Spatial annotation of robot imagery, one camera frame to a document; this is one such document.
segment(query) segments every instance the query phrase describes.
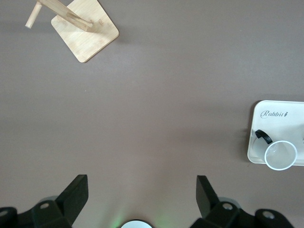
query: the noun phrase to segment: printed logo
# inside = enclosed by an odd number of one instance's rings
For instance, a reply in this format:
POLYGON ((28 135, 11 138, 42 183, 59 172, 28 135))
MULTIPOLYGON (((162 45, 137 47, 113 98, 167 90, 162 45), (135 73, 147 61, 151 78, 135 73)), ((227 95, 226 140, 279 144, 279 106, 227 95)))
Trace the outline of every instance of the printed logo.
POLYGON ((269 110, 265 110, 261 113, 261 118, 262 119, 266 119, 267 117, 271 116, 271 117, 286 117, 288 114, 288 112, 286 113, 282 113, 282 112, 271 112, 269 110))

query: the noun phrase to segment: wooden peg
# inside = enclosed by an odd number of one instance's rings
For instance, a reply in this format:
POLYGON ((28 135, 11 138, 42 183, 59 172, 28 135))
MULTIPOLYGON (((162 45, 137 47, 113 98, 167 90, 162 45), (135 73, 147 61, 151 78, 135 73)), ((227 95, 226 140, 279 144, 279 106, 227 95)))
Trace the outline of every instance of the wooden peg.
POLYGON ((25 24, 25 27, 32 28, 40 10, 41 10, 41 7, 42 7, 42 4, 40 2, 37 2, 33 11, 32 11, 32 13, 31 13, 31 15, 30 15, 30 17, 29 17, 29 19, 28 19, 28 21, 27 21, 27 23, 25 24))

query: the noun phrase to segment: wooden mug tree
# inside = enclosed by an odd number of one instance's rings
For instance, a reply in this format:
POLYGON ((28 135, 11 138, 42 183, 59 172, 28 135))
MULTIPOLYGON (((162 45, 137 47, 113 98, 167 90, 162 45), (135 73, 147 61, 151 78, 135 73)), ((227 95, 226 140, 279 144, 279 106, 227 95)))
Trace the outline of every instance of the wooden mug tree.
POLYGON ((31 28, 41 7, 48 7, 57 14, 52 26, 79 62, 88 61, 119 35, 97 0, 74 0, 67 7, 58 0, 36 1, 25 26, 31 28))

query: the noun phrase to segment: wooden base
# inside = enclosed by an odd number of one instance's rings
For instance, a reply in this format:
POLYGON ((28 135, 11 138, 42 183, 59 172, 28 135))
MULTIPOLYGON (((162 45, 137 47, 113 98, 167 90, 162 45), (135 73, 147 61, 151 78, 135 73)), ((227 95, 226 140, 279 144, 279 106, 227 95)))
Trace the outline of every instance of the wooden base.
POLYGON ((51 21, 79 62, 85 63, 118 37, 118 29, 97 0, 74 0, 67 7, 82 19, 93 23, 85 32, 60 16, 51 21))

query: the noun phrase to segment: white tray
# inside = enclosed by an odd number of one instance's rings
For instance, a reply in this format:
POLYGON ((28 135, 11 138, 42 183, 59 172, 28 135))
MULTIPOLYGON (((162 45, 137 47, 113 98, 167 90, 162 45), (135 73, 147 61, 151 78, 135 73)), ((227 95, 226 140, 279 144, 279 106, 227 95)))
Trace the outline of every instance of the white tray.
POLYGON ((253 163, 265 164, 252 149, 258 129, 271 138, 284 139, 287 135, 298 150, 294 165, 304 166, 304 102, 261 101, 255 106, 247 156, 253 163))

